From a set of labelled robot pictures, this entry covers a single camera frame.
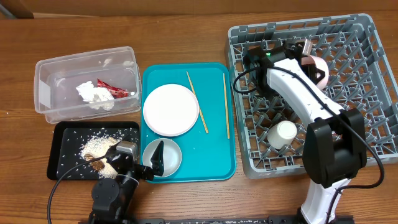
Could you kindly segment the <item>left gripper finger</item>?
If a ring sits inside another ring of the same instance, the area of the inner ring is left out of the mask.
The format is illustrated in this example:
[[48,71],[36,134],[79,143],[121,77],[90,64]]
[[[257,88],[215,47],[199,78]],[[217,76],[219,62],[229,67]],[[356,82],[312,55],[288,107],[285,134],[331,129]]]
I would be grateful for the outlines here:
[[157,145],[150,161],[152,163],[152,170],[157,176],[163,176],[164,174],[164,142],[160,141]]
[[132,146],[131,133],[125,133],[119,141],[116,141],[110,148],[130,148]]

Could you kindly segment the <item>pink bowl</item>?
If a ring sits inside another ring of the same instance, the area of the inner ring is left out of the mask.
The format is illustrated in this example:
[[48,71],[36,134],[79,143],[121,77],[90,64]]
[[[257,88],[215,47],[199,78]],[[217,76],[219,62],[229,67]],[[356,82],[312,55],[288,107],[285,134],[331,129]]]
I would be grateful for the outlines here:
[[301,68],[318,89],[323,90],[326,87],[329,78],[329,69],[327,63],[322,58],[312,55],[302,57]]

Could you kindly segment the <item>grey bowl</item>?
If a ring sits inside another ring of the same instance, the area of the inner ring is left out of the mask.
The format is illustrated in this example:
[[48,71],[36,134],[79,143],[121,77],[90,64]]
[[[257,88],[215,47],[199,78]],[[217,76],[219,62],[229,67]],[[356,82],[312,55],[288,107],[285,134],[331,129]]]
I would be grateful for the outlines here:
[[163,178],[163,177],[169,177],[172,174],[176,173],[176,171],[178,170],[178,168],[182,163],[182,152],[178,144],[173,140],[167,138],[156,139],[153,140],[151,143],[149,143],[144,149],[142,155],[143,165],[145,166],[152,165],[150,159],[153,156],[156,147],[159,145],[161,141],[164,143],[164,153],[163,153],[164,173],[161,176],[161,178]]

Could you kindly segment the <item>white rice pile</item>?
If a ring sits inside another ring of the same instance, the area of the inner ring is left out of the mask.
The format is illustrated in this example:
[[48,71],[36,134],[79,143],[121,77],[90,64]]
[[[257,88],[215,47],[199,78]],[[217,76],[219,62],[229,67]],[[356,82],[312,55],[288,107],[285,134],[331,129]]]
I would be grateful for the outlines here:
[[[94,158],[103,156],[106,154],[107,150],[111,145],[113,145],[117,140],[107,140],[97,143],[96,141],[89,142],[84,147],[84,155],[91,154]],[[65,176],[66,180],[96,180],[103,178],[114,178],[117,172],[106,162],[106,159],[102,159],[105,164],[105,168],[101,171],[95,171],[90,164],[80,166],[73,171],[69,172]]]

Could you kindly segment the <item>brown food piece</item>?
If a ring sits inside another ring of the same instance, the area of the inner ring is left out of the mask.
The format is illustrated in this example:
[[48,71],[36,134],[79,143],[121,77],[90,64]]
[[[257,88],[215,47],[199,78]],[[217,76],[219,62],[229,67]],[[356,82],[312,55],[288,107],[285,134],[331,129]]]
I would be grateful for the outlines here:
[[[85,154],[84,158],[86,161],[95,159],[91,154]],[[92,166],[95,171],[101,171],[105,168],[105,164],[101,160],[91,162],[90,166]]]

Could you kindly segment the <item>large white round plate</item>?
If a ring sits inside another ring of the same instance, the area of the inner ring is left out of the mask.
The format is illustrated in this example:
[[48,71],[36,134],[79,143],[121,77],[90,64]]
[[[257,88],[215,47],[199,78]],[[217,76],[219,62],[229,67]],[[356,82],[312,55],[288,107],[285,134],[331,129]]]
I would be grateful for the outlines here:
[[166,84],[147,96],[143,106],[146,125],[156,134],[175,137],[189,131],[199,116],[196,96],[187,87]]

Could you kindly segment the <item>white napkin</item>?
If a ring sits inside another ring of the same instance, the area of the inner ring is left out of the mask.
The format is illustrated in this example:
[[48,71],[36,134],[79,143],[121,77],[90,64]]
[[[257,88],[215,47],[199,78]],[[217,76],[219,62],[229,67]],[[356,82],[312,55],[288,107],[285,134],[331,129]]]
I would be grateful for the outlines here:
[[92,109],[102,108],[109,111],[114,107],[114,97],[109,90],[105,87],[94,87],[92,81],[82,83],[76,87],[76,90],[83,101],[89,103]]

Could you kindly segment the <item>red snack wrapper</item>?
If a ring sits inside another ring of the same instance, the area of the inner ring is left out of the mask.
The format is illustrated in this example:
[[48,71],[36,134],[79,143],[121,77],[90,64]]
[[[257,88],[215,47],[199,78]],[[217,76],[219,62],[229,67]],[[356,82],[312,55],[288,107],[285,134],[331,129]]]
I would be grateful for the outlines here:
[[114,98],[125,98],[129,96],[127,90],[111,86],[100,79],[97,79],[97,87],[106,88]]

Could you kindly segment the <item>white cup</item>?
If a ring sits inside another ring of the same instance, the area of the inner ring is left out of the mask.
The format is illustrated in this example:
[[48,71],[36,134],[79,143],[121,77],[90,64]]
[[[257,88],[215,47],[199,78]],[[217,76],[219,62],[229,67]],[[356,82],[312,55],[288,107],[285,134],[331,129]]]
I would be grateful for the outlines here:
[[297,127],[291,121],[281,121],[268,130],[267,139],[275,149],[282,149],[292,143],[297,135]]

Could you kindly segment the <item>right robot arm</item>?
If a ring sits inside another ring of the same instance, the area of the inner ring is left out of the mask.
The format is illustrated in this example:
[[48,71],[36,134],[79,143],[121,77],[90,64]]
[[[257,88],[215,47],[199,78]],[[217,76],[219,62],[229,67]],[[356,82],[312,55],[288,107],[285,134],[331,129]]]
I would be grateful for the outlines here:
[[306,127],[302,159],[311,182],[295,221],[335,223],[342,191],[367,164],[364,117],[322,92],[328,67],[311,51],[308,39],[286,40],[270,50],[255,47],[243,56],[243,75],[251,76],[261,96],[283,97]]

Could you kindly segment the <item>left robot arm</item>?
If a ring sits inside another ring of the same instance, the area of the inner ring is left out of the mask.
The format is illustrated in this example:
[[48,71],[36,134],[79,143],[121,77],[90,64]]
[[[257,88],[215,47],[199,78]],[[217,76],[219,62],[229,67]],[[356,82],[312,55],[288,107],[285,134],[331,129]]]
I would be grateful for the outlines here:
[[164,173],[164,142],[158,143],[151,157],[151,166],[137,163],[134,153],[138,146],[134,142],[121,140],[109,147],[104,157],[106,162],[117,171],[115,178],[99,180],[91,196],[93,199],[89,223],[134,223],[127,211],[134,191],[140,180],[153,180]]

